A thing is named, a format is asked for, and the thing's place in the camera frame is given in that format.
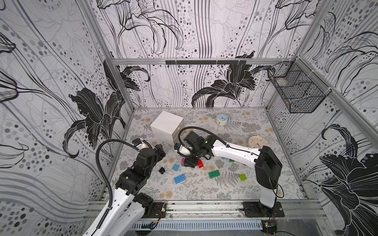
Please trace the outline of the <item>red lego brick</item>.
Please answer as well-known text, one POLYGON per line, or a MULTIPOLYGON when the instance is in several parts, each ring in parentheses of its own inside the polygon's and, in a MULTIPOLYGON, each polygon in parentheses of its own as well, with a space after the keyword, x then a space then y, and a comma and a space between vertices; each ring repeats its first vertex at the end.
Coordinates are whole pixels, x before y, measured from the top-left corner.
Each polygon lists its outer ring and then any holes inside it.
POLYGON ((203 164, 203 162, 202 162, 201 159, 198 161, 198 165, 197 166, 198 166, 199 169, 201 169, 201 168, 204 167, 204 164, 203 164))

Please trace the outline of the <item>small light blue lego brick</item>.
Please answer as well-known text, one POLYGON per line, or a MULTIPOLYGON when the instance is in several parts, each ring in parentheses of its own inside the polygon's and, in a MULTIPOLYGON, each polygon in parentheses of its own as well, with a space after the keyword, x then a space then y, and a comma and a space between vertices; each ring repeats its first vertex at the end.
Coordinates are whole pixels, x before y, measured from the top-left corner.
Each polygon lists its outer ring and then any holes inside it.
POLYGON ((174 164, 174 166, 172 167, 172 169, 173 169, 174 171, 178 171, 179 168, 180 168, 180 166, 179 166, 178 164, 174 164))

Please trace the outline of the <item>long green lego brick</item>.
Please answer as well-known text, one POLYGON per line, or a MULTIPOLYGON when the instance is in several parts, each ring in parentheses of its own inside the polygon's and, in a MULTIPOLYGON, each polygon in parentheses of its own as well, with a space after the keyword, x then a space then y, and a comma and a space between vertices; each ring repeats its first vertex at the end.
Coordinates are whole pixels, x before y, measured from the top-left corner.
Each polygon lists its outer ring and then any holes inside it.
POLYGON ((209 179, 214 179, 214 178, 217 178, 219 177, 221 174, 220 174, 220 171, 219 170, 214 170, 214 171, 211 171, 208 173, 208 176, 209 176, 209 179))

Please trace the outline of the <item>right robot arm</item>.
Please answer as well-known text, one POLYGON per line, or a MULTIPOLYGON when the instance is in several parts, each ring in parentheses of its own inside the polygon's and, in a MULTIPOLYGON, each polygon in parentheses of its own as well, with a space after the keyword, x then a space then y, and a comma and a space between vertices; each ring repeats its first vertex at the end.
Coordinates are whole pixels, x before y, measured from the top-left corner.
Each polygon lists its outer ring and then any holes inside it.
POLYGON ((272 210, 277 199, 284 197, 284 194, 278 195, 283 165, 270 147, 249 148, 228 143, 218 135, 196 126, 180 129, 178 142, 175 150, 185 158, 186 167, 194 168, 202 157, 224 157, 253 168, 260 185, 261 207, 272 210))

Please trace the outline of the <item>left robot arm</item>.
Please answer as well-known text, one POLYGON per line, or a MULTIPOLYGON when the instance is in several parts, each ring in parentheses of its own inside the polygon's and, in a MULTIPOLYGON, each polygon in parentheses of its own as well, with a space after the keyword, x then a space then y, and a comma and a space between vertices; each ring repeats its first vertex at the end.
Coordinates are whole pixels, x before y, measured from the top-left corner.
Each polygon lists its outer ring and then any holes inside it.
POLYGON ((109 199, 107 205, 102 208, 83 235, 124 236, 145 214, 151 214, 154 200, 145 193, 141 193, 140 190, 146 185, 153 168, 165 156, 166 153, 161 144, 151 146, 145 140, 134 140, 132 144, 119 139, 102 142, 96 150, 95 161, 109 191, 109 199), (138 151, 133 165, 120 174, 114 188, 111 187, 99 160, 102 147, 113 142, 138 151))

